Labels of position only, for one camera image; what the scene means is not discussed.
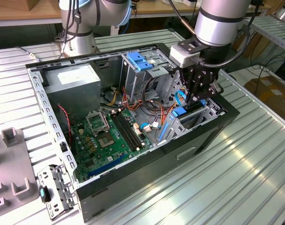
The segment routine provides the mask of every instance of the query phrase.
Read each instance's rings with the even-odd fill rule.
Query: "silver sheet metal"
[[[102,51],[182,38],[168,30],[97,38]],[[26,47],[55,59],[54,44]],[[23,51],[0,50],[0,130],[14,126],[26,138],[34,173],[57,163],[24,64]],[[285,122],[221,72],[222,94],[238,118],[208,149],[90,221],[110,224],[281,224],[285,220]],[[2,217],[0,224],[51,224],[40,199]],[[53,224],[82,224],[75,208]]]
[[[249,20],[250,19],[244,20],[244,23],[248,24]],[[251,29],[285,49],[285,22],[271,15],[259,16],[255,17]]]

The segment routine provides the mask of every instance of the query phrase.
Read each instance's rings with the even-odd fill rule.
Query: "red wire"
[[[68,118],[68,113],[67,111],[65,111],[65,109],[62,107],[62,106],[58,106],[63,112],[64,114],[66,115],[66,118],[67,118],[67,122],[68,122],[68,133],[69,133],[69,145],[71,145],[71,142],[72,142],[72,133],[71,133],[71,124],[69,122],[69,118]]]

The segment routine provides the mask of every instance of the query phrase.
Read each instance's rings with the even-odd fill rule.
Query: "blue pcie slot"
[[[97,175],[98,173],[101,173],[101,172],[103,172],[103,171],[105,171],[105,170],[108,170],[109,168],[111,168],[111,167],[113,167],[113,166],[119,164],[119,163],[121,162],[121,160],[122,160],[125,156],[126,156],[126,155],[122,155],[122,156],[119,157],[118,159],[116,159],[116,160],[114,160],[114,161],[112,161],[112,162],[110,162],[110,163],[108,163],[108,164],[106,164],[106,165],[104,165],[104,166],[102,166],[102,167],[100,167],[100,168],[94,170],[94,171],[89,172],[89,173],[87,174],[87,176],[88,176],[88,177],[92,177],[92,176],[94,176],[94,175]]]

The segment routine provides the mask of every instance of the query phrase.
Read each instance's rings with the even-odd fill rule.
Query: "yellow wires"
[[[114,103],[115,103],[115,99],[116,99],[116,95],[118,94],[119,92],[117,90],[114,91],[114,96],[113,96],[113,100],[111,103],[108,103],[107,105],[108,106],[112,106]]]

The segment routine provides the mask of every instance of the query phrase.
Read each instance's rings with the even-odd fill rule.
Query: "metal chassis frame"
[[[133,49],[140,49],[140,50],[149,50],[150,48],[159,48],[163,53],[168,55],[169,49],[164,44],[156,44],[156,45],[147,45],[141,47],[135,47],[131,49],[127,49],[127,52]],[[78,62],[87,62],[91,60],[97,60],[108,57],[108,55],[117,56],[124,54],[125,52],[122,52],[123,50],[119,50],[119,53],[117,51],[111,51],[111,52],[105,52],[98,55],[92,54],[92,55],[84,55],[82,57],[72,57],[62,60],[53,60],[49,61],[48,63],[35,63],[35,64],[28,64],[27,70],[30,75],[30,80],[32,82],[33,88],[35,90],[37,100],[43,108],[41,110],[45,113],[43,113],[44,120],[46,121],[46,124],[49,126],[51,130],[53,130],[54,142],[55,143],[62,143],[65,142],[66,146],[68,147],[68,144],[65,140],[65,137],[61,131],[61,128],[58,124],[58,121],[56,119],[56,116],[52,110],[52,107],[50,105],[50,102],[44,93],[44,89],[42,87],[42,83],[40,80],[40,76],[38,71],[42,71],[46,68],[58,68],[62,66],[71,66]],[[94,180],[87,180],[86,182],[82,183],[82,185],[76,187],[76,193],[78,196],[78,200],[80,201],[81,208],[82,208],[82,215],[84,218],[84,221],[88,221],[93,216],[98,215],[105,209],[111,207],[115,203],[120,202],[124,198],[128,197],[135,191],[143,188],[145,185],[149,184],[150,182],[156,180],[160,176],[164,175],[168,171],[172,170],[173,168],[177,167],[181,163],[187,161],[190,159],[195,153],[201,152],[203,149],[205,149],[209,144],[214,140],[214,138],[223,130],[224,127],[226,127],[228,124],[230,124],[239,114],[239,111],[237,111],[230,103],[228,103],[221,95],[217,95],[214,98],[212,98],[214,101],[218,102],[226,111],[227,113],[223,116],[219,116],[213,121],[210,121],[203,126],[200,126],[198,129],[194,129],[191,132],[186,133],[185,135],[177,138],[176,140],[164,143],[162,145],[159,145],[159,147],[156,149],[156,151],[150,151],[147,155],[144,154],[140,157],[138,157],[136,160],[131,161],[131,163],[127,163],[126,165],[123,165],[115,170],[111,170],[110,172],[107,172],[106,174],[101,174],[99,176],[96,176],[96,179]],[[197,148],[192,148],[191,145],[194,144],[195,140],[197,138],[202,138],[205,133],[210,132],[209,136],[206,136],[205,139],[201,140],[201,144],[197,146]],[[56,154],[58,156],[62,156],[65,158],[65,162],[68,162],[69,164],[65,164],[66,170],[68,171],[72,182],[75,182],[75,178],[71,176],[73,174],[73,171],[75,170],[76,162],[71,157],[71,151],[68,149],[68,151],[62,152],[60,145],[56,145]],[[154,168],[156,165],[162,163],[163,161],[170,161],[170,163],[167,163],[166,166],[163,166],[161,170],[157,170],[156,172],[152,173],[151,176],[147,177],[144,176],[143,178],[139,176],[141,173],[147,173],[150,168]],[[108,190],[110,186],[110,190],[116,190],[114,186],[120,185],[120,183],[124,182],[131,182],[134,184],[135,187],[124,188],[124,195],[119,195],[117,197],[114,196],[114,192],[108,194],[106,191]],[[107,196],[110,196],[111,199],[108,199],[106,202],[106,206],[103,205],[96,205],[95,203],[98,202],[100,197],[102,197],[102,193],[106,193]]]

